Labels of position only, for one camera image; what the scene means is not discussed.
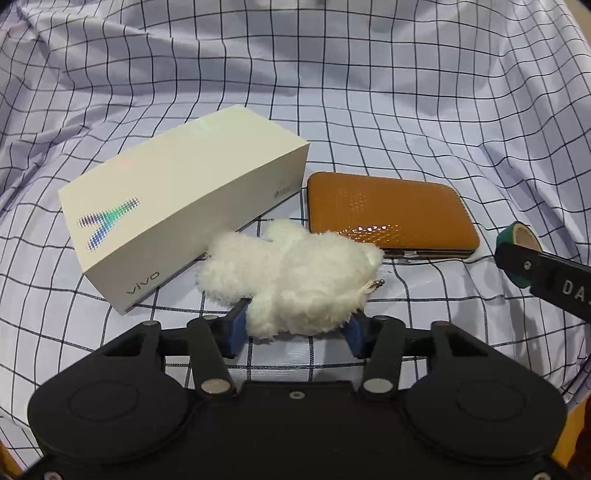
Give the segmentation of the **white fluffy plush toy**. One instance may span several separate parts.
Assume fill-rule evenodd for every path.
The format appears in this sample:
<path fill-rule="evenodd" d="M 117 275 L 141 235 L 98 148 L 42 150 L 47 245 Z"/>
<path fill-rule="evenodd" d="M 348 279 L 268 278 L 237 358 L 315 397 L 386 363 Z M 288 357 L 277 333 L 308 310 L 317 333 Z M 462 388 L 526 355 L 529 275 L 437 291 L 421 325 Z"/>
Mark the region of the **white fluffy plush toy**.
<path fill-rule="evenodd" d="M 365 308 L 383 285 L 378 270 L 384 257 L 374 244 L 273 220 L 263 238 L 218 235 L 197 270 L 197 285 L 221 303 L 249 299 L 250 337 L 315 336 L 342 328 Z"/>

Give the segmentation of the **green tape roll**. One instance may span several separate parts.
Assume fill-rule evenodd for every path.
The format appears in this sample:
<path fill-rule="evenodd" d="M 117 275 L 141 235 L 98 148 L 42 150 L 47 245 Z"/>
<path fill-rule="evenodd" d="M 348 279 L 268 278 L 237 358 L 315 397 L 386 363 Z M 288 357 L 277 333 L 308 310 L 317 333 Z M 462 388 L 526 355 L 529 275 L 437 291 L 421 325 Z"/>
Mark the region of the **green tape roll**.
<path fill-rule="evenodd" d="M 531 286 L 531 280 L 525 276 L 527 261 L 519 259 L 519 255 L 525 251 L 541 252 L 542 246 L 535 233 L 520 221 L 507 226 L 496 238 L 496 266 L 520 289 Z"/>

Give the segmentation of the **brown leather wallet case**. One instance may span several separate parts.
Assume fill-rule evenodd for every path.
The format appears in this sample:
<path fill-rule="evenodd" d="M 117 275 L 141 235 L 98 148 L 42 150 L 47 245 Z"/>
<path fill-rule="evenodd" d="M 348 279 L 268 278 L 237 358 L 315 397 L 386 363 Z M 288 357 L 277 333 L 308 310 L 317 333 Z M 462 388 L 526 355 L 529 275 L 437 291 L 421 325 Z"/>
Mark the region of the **brown leather wallet case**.
<path fill-rule="evenodd" d="M 451 187 L 432 182 L 317 172 L 308 178 L 312 233 L 334 232 L 389 257 L 470 257 L 480 238 Z"/>

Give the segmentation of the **white vivo phone box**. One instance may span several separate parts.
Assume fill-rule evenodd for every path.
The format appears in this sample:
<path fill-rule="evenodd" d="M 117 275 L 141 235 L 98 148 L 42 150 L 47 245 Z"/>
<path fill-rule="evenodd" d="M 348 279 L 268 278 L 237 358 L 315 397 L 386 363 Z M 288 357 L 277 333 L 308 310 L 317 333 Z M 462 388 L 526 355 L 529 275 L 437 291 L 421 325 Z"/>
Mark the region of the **white vivo phone box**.
<path fill-rule="evenodd" d="M 120 314 L 301 189 L 307 140 L 242 106 L 169 129 L 59 192 L 80 267 Z"/>

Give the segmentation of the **white black checkered cloth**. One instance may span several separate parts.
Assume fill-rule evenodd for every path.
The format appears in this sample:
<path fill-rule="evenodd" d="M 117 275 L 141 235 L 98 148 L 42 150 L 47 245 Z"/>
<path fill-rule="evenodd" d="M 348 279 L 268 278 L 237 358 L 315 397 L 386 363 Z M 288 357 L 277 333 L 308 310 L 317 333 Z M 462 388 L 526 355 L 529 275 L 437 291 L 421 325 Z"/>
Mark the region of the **white black checkered cloth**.
<path fill-rule="evenodd" d="M 14 1 L 1 15 L 1 440 L 40 455 L 36 388 L 134 324 L 219 306 L 192 271 L 125 316 L 84 277 L 58 191 L 122 150 L 242 105 L 310 144 L 308 173 L 454 188 L 466 260 L 388 260 L 370 314 L 459 324 L 567 405 L 590 392 L 590 328 L 493 261 L 521 221 L 590 260 L 590 47 L 561 1 Z"/>

